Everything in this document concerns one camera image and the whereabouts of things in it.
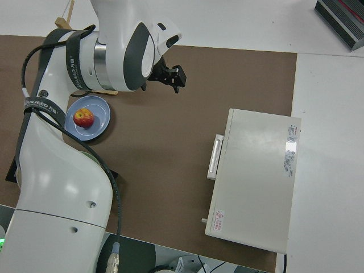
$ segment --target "robotic arm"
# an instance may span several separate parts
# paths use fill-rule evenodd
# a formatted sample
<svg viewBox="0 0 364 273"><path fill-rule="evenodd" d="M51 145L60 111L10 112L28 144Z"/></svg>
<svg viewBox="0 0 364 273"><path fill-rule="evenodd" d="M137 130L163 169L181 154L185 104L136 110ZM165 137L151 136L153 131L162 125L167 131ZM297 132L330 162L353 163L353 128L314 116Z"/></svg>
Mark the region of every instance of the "robotic arm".
<svg viewBox="0 0 364 273"><path fill-rule="evenodd" d="M50 33L44 44L57 46L42 50L28 102L61 115L80 89L133 91L145 89L148 79L176 92L185 85L182 68L169 69L163 60L181 38L171 21L152 16L142 0L91 2L100 31ZM21 193L0 252L0 273L93 272L111 208L108 175L35 113L24 115L16 163Z"/></svg>

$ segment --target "blue plate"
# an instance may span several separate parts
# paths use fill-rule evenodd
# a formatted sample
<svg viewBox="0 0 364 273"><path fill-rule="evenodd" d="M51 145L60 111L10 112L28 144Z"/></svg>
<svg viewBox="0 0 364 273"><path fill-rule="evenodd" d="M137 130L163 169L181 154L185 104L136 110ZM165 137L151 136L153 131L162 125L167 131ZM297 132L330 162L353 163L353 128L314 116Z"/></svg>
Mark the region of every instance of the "blue plate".
<svg viewBox="0 0 364 273"><path fill-rule="evenodd" d="M77 126L73 115L80 108L89 109L94 115L94 122L88 128ZM110 108L107 102L97 96L86 96L75 101L66 113L65 129L82 141L91 140L102 134L110 121Z"/></svg>

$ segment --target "warning label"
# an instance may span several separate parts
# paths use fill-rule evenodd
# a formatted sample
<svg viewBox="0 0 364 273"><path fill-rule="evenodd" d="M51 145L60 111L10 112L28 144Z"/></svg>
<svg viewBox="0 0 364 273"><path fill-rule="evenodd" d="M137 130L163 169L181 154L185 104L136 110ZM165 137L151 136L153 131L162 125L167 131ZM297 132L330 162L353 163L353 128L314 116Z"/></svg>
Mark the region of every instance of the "warning label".
<svg viewBox="0 0 364 273"><path fill-rule="evenodd" d="M215 216L213 221L213 231L221 232L222 224L224 223L225 212L223 210L215 210Z"/></svg>
<svg viewBox="0 0 364 273"><path fill-rule="evenodd" d="M297 151L297 126L292 124L288 128L288 135L286 141L286 150L283 163L283 173L287 177L293 177L294 162Z"/></svg>

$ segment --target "apple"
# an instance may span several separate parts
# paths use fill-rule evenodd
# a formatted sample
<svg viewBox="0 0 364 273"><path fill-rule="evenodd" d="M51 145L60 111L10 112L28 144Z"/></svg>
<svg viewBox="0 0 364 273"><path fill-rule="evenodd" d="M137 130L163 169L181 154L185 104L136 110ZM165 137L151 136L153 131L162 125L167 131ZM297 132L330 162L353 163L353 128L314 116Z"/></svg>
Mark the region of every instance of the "apple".
<svg viewBox="0 0 364 273"><path fill-rule="evenodd" d="M78 109L73 115L73 121L76 125L87 128L93 124L93 113L87 108Z"/></svg>

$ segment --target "brown table mat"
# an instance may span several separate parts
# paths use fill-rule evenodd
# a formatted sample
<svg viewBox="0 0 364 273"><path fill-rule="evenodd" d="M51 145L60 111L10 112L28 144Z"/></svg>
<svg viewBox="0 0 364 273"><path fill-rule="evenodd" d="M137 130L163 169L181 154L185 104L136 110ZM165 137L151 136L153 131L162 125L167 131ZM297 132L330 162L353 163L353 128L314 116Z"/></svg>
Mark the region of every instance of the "brown table mat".
<svg viewBox="0 0 364 273"><path fill-rule="evenodd" d="M42 41L0 36L2 180L22 121L22 61ZM110 105L111 121L91 146L120 174L122 234L274 272L275 253L207 236L201 219L208 216L213 192L206 174L214 137L225 132L229 109L290 115L296 54L179 46L167 52L166 62L186 72L180 94L148 82L146 92L101 95ZM29 86L35 74L33 61ZM16 184L1 181L0 204L15 206L18 194ZM108 231L115 232L116 220L113 204Z"/></svg>

